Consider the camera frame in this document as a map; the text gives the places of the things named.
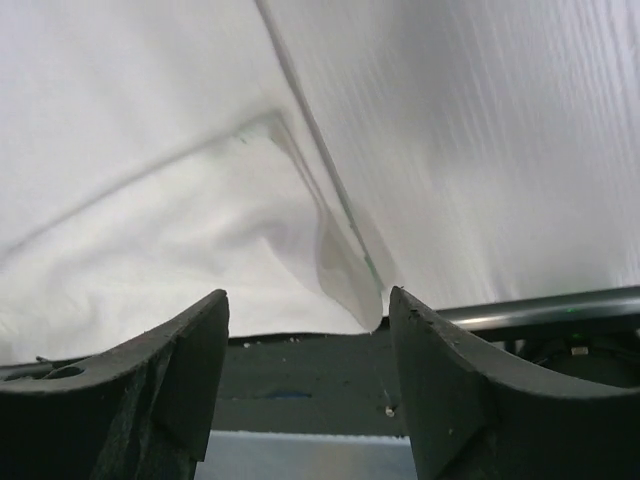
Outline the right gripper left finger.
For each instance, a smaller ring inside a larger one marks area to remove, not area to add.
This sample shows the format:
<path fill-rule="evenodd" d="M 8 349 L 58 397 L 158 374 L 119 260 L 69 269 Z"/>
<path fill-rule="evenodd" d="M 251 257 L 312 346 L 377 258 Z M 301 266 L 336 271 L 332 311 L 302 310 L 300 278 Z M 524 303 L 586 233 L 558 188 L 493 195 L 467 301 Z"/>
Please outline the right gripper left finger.
<path fill-rule="evenodd" d="M 100 354 L 2 367 L 2 478 L 194 478 L 228 323 L 216 290 Z"/>

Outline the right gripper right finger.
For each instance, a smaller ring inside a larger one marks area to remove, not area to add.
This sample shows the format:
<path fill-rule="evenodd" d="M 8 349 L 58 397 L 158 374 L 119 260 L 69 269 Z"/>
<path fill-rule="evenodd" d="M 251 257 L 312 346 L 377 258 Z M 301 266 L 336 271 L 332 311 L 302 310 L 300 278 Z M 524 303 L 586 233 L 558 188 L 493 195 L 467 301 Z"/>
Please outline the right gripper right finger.
<path fill-rule="evenodd" d="M 575 332 L 503 350 L 404 289 L 389 318 L 421 479 L 635 479 L 639 336 Z"/>

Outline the white t shirt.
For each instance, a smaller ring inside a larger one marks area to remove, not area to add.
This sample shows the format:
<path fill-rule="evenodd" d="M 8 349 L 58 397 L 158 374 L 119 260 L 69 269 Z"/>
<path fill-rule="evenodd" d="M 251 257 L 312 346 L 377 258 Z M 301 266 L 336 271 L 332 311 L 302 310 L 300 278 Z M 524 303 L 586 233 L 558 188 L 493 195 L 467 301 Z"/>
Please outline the white t shirt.
<path fill-rule="evenodd" d="M 234 337 L 376 330 L 388 293 L 252 1 L 1 5 L 1 361 L 216 289 Z"/>

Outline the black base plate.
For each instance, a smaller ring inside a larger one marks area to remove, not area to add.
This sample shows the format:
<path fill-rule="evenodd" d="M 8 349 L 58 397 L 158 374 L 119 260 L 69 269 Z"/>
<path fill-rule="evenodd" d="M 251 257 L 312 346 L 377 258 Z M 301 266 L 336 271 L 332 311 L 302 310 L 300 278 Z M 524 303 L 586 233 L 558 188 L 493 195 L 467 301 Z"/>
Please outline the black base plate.
<path fill-rule="evenodd" d="M 212 427 L 261 433 L 405 435 L 389 330 L 230 340 Z"/>

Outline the aluminium frame rail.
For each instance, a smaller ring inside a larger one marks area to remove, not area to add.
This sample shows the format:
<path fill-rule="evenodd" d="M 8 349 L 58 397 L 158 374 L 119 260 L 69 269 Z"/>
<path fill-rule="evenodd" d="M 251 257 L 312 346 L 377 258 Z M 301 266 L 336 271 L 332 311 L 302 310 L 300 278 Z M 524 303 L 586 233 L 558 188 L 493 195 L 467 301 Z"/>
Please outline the aluminium frame rail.
<path fill-rule="evenodd" d="M 470 331 L 638 315 L 639 287 L 444 309 L 437 313 Z"/>

